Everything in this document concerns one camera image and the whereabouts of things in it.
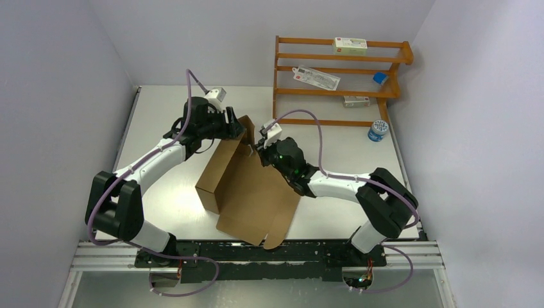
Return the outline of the brown cardboard box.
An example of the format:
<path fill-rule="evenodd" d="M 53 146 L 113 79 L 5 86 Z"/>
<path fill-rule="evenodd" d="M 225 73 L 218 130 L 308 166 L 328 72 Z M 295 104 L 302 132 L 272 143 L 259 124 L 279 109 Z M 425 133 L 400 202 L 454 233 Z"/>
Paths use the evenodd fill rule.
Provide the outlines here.
<path fill-rule="evenodd" d="M 239 122 L 246 131 L 219 142 L 195 188 L 203 208 L 219 216 L 218 231 L 272 250 L 286 239 L 301 197 L 276 169 L 262 166 L 251 119 Z"/>

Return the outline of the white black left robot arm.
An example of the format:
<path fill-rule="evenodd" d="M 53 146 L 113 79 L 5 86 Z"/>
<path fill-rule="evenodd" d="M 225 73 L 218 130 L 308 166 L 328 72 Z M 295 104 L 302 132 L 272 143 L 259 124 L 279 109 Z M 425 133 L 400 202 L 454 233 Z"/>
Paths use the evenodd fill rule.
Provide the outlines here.
<path fill-rule="evenodd" d="M 232 107 L 191 96 L 183 115 L 156 146 L 115 172 L 101 171 L 92 180 L 85 213 L 89 239 L 96 245 L 116 241 L 152 251 L 152 259 L 168 267 L 178 256 L 176 237 L 144 218 L 145 192 L 172 168 L 197 154 L 204 140 L 234 140 L 245 131 Z"/>

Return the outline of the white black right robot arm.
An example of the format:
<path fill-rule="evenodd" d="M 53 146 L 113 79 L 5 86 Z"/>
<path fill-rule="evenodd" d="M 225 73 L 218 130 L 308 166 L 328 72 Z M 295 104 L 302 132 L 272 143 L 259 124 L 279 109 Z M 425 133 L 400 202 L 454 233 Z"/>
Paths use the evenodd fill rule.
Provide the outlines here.
<path fill-rule="evenodd" d="M 256 150 L 261 164 L 274 167 L 300 196 L 337 198 L 361 206 L 368 220 L 351 235 L 346 249 L 346 258 L 355 266 L 363 265 L 376 245 L 398 238 L 416 218 L 417 199 L 382 167 L 362 175 L 325 175 L 305 160 L 291 137 L 273 142 L 262 137 Z"/>

